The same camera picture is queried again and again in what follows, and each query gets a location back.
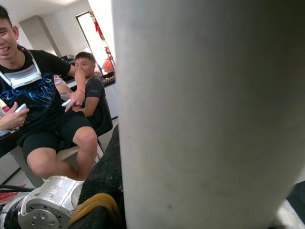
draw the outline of red bracelet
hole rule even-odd
[[[83,94],[86,94],[84,91],[82,91],[81,89],[76,89],[77,91],[82,92]]]

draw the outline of black shorts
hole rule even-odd
[[[23,131],[23,136],[17,144],[22,147],[26,161],[30,152],[35,149],[47,147],[56,152],[61,145],[71,145],[76,131],[84,126],[90,126],[82,112],[69,111],[59,115],[48,123],[35,126],[31,130]]]

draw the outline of white pole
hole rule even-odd
[[[305,160],[305,2],[113,0],[129,229],[266,229]]]

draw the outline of knee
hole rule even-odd
[[[79,147],[93,148],[97,145],[97,135],[91,127],[84,128],[78,134]]]
[[[55,161],[52,160],[37,160],[36,158],[27,158],[27,162],[32,172],[41,178],[48,179],[54,174]]]

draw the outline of hair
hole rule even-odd
[[[93,63],[96,63],[94,56],[89,52],[80,52],[79,54],[76,55],[75,60],[79,58],[87,58],[91,60]]]
[[[1,19],[6,19],[8,21],[8,23],[10,24],[10,26],[12,26],[8,11],[6,10],[6,8],[4,8],[1,5],[0,5],[0,18]]]

